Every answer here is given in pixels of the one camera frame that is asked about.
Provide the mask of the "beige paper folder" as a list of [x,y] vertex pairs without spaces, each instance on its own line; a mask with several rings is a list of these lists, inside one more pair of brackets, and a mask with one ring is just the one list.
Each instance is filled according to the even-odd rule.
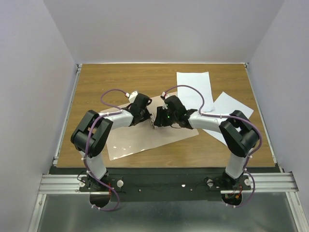
[[129,126],[129,112],[112,115],[116,110],[101,111],[99,115],[113,122],[106,147],[109,160],[120,159],[145,150],[171,144],[199,135],[196,129],[160,127],[154,128],[148,119],[135,126]]

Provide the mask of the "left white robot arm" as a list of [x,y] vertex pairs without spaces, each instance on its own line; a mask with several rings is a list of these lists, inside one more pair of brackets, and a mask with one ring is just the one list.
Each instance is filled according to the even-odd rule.
[[87,111],[70,138],[70,142],[82,155],[87,173],[92,177],[90,185],[97,191],[104,190],[107,185],[105,177],[107,168],[101,152],[111,130],[135,126],[151,117],[147,109],[152,103],[151,98],[136,91],[125,95],[129,104],[122,108],[115,106],[116,111],[105,113]]

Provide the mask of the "metal folder clip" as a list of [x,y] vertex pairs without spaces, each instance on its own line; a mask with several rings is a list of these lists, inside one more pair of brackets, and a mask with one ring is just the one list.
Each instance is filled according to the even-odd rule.
[[151,124],[152,128],[156,129],[156,126],[154,125],[155,116],[153,114],[150,114],[149,121],[150,121],[150,124]]

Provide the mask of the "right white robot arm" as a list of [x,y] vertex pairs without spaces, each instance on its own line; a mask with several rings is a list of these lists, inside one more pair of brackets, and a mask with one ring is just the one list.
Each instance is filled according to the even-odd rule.
[[259,129],[239,110],[223,115],[208,114],[197,109],[187,110],[175,95],[163,92],[161,99],[164,105],[157,108],[154,126],[167,127],[178,124],[181,128],[190,130],[203,129],[221,133],[231,152],[222,184],[227,189],[238,186],[249,156],[262,144]]

